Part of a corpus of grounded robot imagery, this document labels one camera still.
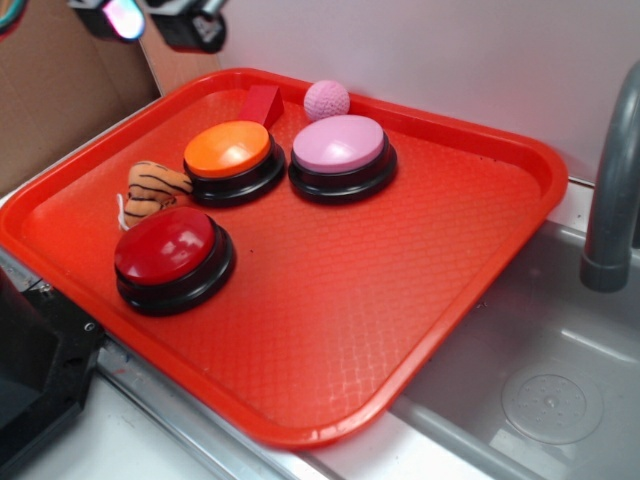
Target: pink ball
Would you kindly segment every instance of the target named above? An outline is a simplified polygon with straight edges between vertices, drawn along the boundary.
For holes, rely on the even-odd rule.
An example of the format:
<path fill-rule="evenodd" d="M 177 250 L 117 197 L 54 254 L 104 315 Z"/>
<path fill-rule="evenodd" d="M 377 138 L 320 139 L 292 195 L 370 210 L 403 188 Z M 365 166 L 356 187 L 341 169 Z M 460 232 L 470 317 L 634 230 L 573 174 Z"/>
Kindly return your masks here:
<path fill-rule="evenodd" d="M 304 96 L 304 111 L 312 122 L 349 113 L 349 92 L 334 80 L 314 83 Z"/>

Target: red block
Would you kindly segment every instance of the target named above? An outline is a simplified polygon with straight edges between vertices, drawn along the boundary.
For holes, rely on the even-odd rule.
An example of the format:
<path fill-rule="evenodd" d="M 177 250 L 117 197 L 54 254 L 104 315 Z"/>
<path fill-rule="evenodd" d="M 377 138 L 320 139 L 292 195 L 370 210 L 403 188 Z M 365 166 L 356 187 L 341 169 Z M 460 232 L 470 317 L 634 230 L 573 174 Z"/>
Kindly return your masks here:
<path fill-rule="evenodd" d="M 258 122 L 270 128 L 284 112 L 280 88 L 275 85 L 254 85 L 240 110 L 238 120 Z"/>

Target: gray sink basin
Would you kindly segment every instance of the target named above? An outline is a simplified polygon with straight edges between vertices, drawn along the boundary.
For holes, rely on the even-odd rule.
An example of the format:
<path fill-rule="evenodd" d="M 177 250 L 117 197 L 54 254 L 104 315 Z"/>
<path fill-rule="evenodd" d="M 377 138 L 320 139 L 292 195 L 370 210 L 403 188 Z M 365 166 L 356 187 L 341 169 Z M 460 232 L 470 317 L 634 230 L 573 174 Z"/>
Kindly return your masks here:
<path fill-rule="evenodd" d="M 594 293 L 583 244 L 545 223 L 392 412 L 495 478 L 640 478 L 640 262 Z"/>

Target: striped plush toy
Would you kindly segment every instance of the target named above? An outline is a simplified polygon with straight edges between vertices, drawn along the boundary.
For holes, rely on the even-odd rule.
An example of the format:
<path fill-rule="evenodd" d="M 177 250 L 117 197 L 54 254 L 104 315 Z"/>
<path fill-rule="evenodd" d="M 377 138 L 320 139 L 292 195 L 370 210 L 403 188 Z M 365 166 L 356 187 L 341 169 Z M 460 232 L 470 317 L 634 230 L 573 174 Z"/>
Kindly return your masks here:
<path fill-rule="evenodd" d="M 178 203 L 178 197 L 191 194 L 191 180 L 184 173 L 176 172 L 150 161 L 136 163 L 129 170 L 127 203 L 120 203 L 120 226 L 128 230 L 145 217 Z"/>

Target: button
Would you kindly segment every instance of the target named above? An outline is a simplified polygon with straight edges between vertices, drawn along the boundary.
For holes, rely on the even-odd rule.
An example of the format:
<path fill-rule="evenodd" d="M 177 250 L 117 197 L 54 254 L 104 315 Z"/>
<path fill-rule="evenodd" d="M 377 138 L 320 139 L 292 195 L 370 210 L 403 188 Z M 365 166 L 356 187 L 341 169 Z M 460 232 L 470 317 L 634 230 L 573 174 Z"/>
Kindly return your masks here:
<path fill-rule="evenodd" d="M 222 288 L 235 266 L 235 250 L 209 216 L 177 207 L 128 230 L 114 263 L 118 292 L 129 305 L 148 315 L 170 315 Z"/>
<path fill-rule="evenodd" d="M 382 127 L 359 115 L 340 115 L 305 127 L 293 141 L 289 180 L 305 200 L 355 202 L 380 192 L 398 158 Z"/>
<path fill-rule="evenodd" d="M 236 206 L 276 187 L 285 174 L 284 152 L 262 125 L 237 120 L 205 130 L 189 142 L 184 171 L 196 202 Z"/>

